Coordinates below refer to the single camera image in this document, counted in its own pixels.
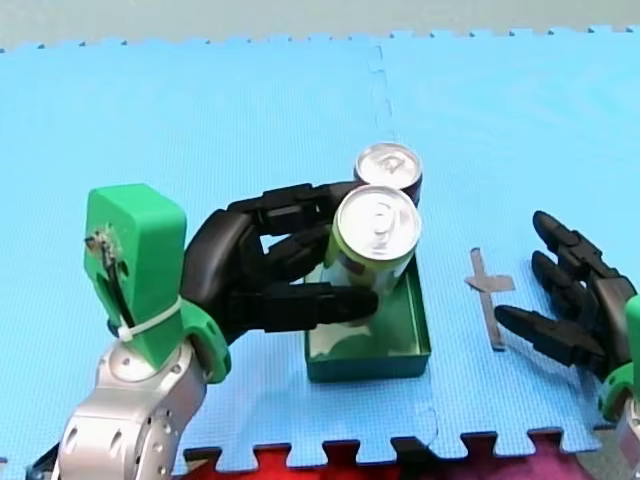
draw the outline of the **green can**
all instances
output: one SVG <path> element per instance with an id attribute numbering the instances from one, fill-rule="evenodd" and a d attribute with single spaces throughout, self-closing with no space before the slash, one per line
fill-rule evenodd
<path id="1" fill-rule="evenodd" d="M 333 219 L 322 281 L 367 287 L 383 302 L 413 257 L 421 232 L 420 215 L 407 194 L 385 185 L 358 187 Z"/>

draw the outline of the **black glove-like hand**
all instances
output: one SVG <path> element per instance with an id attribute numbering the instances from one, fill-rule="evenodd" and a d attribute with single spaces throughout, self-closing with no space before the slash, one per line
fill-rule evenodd
<path id="1" fill-rule="evenodd" d="M 211 315 L 229 344 L 248 330 L 310 330 L 375 313 L 368 289 L 291 285 L 322 262 L 336 209 L 360 185 L 296 185 L 216 210 L 187 247 L 182 297 Z M 262 235 L 286 234 L 264 252 Z"/>

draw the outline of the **pull tab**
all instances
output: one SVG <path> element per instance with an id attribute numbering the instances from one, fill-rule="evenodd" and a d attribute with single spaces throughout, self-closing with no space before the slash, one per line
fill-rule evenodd
<path id="1" fill-rule="evenodd" d="M 394 157 L 389 155 L 381 158 L 378 161 L 378 165 L 393 175 L 394 173 L 396 173 L 397 169 L 399 169 L 404 165 L 404 162 L 405 162 L 404 158 L 399 158 L 399 157 Z"/>
<path id="2" fill-rule="evenodd" d="M 374 246 L 376 250 L 385 249 L 389 243 L 391 233 L 396 225 L 397 210 L 389 203 L 376 204 L 373 213 Z"/>

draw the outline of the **white cable tie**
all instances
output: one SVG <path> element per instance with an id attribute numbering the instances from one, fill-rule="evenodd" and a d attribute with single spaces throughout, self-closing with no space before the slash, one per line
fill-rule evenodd
<path id="1" fill-rule="evenodd" d="M 178 296 L 176 303 L 171 305 L 164 312 L 156 315 L 155 317 L 150 318 L 146 322 L 140 323 L 133 328 L 129 328 L 127 324 L 124 322 L 122 315 L 120 315 L 120 323 L 121 327 L 118 328 L 118 338 L 123 342 L 130 342 L 133 340 L 133 337 L 146 332 L 147 330 L 161 324 L 169 317 L 173 316 L 173 314 L 177 313 L 180 310 L 180 306 L 182 305 L 182 297 Z"/>

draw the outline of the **aluminum can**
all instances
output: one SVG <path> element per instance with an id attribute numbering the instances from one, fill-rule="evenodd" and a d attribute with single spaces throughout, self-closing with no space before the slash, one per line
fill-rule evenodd
<path id="1" fill-rule="evenodd" d="M 404 192 L 386 185 L 358 187 L 334 216 L 322 281 L 367 287 L 383 302 L 413 257 L 421 232 L 420 215 Z"/>
<path id="2" fill-rule="evenodd" d="M 397 143 L 372 145 L 357 158 L 353 175 L 364 183 L 402 190 L 415 205 L 420 202 L 422 162 L 407 147 Z"/>

